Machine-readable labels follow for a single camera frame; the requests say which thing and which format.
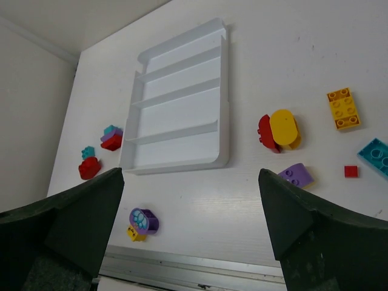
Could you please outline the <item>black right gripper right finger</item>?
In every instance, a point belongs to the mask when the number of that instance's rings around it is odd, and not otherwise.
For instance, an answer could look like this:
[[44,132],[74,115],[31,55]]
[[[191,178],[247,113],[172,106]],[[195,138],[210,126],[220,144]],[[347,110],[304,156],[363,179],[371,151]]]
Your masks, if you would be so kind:
[[387,221],[261,169],[258,185],[287,290],[387,290]]

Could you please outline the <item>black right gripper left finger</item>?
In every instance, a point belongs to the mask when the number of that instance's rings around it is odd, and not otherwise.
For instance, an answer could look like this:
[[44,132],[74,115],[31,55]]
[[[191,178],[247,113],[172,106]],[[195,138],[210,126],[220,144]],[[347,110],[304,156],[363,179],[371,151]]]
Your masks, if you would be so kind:
[[1,290],[90,290],[124,190],[113,168],[1,213]]

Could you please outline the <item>purple flower lego brick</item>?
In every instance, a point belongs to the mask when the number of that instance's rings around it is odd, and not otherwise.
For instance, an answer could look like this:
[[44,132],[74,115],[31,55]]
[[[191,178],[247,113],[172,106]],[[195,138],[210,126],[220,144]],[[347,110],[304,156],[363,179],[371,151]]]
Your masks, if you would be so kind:
[[154,235],[159,229],[159,220],[149,209],[134,208],[129,220],[140,235]]

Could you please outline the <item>small yellow lego cube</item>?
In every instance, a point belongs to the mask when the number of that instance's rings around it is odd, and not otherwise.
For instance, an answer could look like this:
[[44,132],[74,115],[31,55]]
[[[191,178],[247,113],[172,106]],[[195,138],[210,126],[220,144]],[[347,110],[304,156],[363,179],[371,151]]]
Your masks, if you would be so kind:
[[130,237],[130,239],[135,242],[135,241],[145,241],[147,238],[147,235],[142,235],[137,232],[137,230],[132,226],[129,225],[127,229],[127,235]]

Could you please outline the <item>yellow rounded lego brick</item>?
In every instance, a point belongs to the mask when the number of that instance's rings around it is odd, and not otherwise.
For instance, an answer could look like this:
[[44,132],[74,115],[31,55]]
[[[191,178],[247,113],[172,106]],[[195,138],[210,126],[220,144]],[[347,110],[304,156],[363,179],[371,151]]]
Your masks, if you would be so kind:
[[292,112],[286,109],[275,111],[270,117],[274,141],[283,149],[295,150],[301,144],[301,134]]

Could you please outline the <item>red curved lego brick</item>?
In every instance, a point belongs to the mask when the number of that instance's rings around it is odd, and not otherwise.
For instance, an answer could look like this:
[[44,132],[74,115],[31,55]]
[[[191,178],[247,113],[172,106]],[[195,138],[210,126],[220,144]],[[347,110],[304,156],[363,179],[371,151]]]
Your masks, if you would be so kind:
[[259,135],[259,142],[273,153],[281,153],[280,146],[275,142],[272,129],[270,127],[270,117],[269,115],[264,115],[261,117],[258,123],[257,129]]

